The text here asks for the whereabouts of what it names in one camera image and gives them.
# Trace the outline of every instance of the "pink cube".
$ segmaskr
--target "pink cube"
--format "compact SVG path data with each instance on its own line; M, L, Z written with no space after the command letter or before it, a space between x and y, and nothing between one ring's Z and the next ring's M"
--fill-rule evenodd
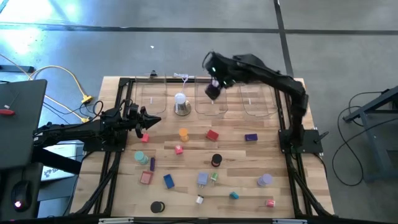
M149 135L148 134L144 134L144 136L142 137L141 141L142 142L148 142L149 140Z
M175 153L177 155L182 154L182 152L183 152L182 146L175 146L174 149L175 149Z

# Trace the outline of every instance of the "purple block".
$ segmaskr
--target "purple block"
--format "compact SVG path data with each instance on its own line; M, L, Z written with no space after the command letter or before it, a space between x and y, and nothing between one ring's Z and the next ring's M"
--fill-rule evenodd
M257 183L260 186L265 186L265 185L269 185L272 183L272 176L269 174L264 174L261 177L258 178Z
M152 157L151 159L150 159L150 167L149 167L149 170L150 171L155 171L155 158L154 157Z
M257 134L245 134L244 139L246 141L257 141L258 140Z

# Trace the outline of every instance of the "cyan object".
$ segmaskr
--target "cyan object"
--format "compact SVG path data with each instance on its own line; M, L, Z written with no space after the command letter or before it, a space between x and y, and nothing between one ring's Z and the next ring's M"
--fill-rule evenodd
M235 193L235 192L231 192L231 193L229 194L229 196L230 196L231 198L233 198L233 199L239 199L239 195L238 195L237 193Z
M257 134L245 134L244 139L246 141L257 141L258 140Z
M134 159L141 163L141 165L145 165L148 163L148 157L142 151L137 151L134 154Z
M164 182L166 183L167 189L174 187L174 182L173 182L172 176L170 174L163 176L163 179L164 179Z

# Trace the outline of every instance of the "wooden table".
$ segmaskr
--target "wooden table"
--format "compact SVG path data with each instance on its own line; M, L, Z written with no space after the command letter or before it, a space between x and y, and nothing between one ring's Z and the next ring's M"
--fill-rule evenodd
M116 91L120 77L104 77L99 99L104 102L104 109L114 106ZM148 130L148 143L142 143L135 132L130 132L127 147L122 154L118 180L114 195L112 216L135 217L236 217L236 218L291 218L294 217L292 199L285 157L280 153L277 131L279 119L274 106L272 91L265 91L265 96L256 96L253 92L243 91L238 85L226 91L228 111L223 119L203 119L195 111L195 84L185 84L184 93L192 104L192 112L186 116L177 116L174 111L174 95L181 91L181 83L168 83L167 91L160 84L149 86L138 84L132 91L137 104L146 97L152 97L153 104L146 102L152 113L162 111L162 121ZM252 98L251 105L241 96L241 92ZM250 117L246 109L256 114L262 106L255 102L265 99L266 108L270 113L266 117ZM305 128L313 128L311 111L308 109L303 119ZM189 142L182 143L178 135L180 128L187 128ZM220 134L217 142L205 138L206 132L212 129ZM257 133L258 141L245 142L244 135ZM182 155L174 153L174 146L182 145ZM149 170L147 165L140 165L134 160L134 153L143 151L149 157L156 157L156 167L152 183L139 183L142 171ZM223 161L219 168L210 165L213 154L219 153ZM100 179L103 163L103 152L94 152L82 164L71 211L77 211L93 193ZM314 196L333 213L325 171L319 159L311 154L303 154L303 164L307 184ZM208 180L203 189L197 186L199 172L219 174L215 185ZM163 176L171 174L175 187L167 190ZM271 174L273 183L267 187L259 187L256 180L262 174ZM301 191L298 188L300 208L304 212ZM239 195L238 200L229 198L230 192ZM203 204L195 203L197 195L204 196ZM108 187L104 191L101 208L106 205ZM267 199L276 201L275 208L265 206ZM166 208L162 213L153 214L150 205L153 201L162 201Z

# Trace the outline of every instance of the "concrete floor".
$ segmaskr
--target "concrete floor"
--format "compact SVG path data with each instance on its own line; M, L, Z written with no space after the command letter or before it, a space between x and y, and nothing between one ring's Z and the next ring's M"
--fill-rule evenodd
M337 30L337 33L339 30L398 30L395 13L398 2L394 0L279 2L286 29ZM10 0L0 14L0 21L114 27L278 29L273 0L36 0L34 3ZM347 187L337 180L331 169L331 157L342 143L336 119L347 107L348 100L359 92L383 91L398 84L398 36L392 33L288 34L286 37L294 77L304 78L307 85L314 123L321 132L330 132L323 140L324 161L333 206L341 217L398 222L398 181L362 182L359 186ZM93 96L98 96L102 77L106 75L136 75L151 70L168 75L174 72L203 75L201 61L212 49L227 56L252 53L271 68L286 72L278 33L0 30L2 54L18 64L35 68L64 66L76 74L85 91ZM39 77L49 81L48 95L70 108L79 107L81 95L69 75L49 69ZM25 80L24 75L16 73L0 73L0 78ZM360 96L354 104L360 105L372 97ZM73 115L64 118L70 123L79 122ZM47 121L63 122L44 109L40 125ZM341 126L345 136L361 131L354 124L341 122ZM351 146L358 153L365 172L374 170L366 138L357 138ZM358 163L347 149L337 156L335 164L345 181L352 183L359 178ZM40 192L42 200L51 198L52 192L64 197L42 202L41 217L63 213L67 203L65 197L71 192L73 180L63 181L48 185Z

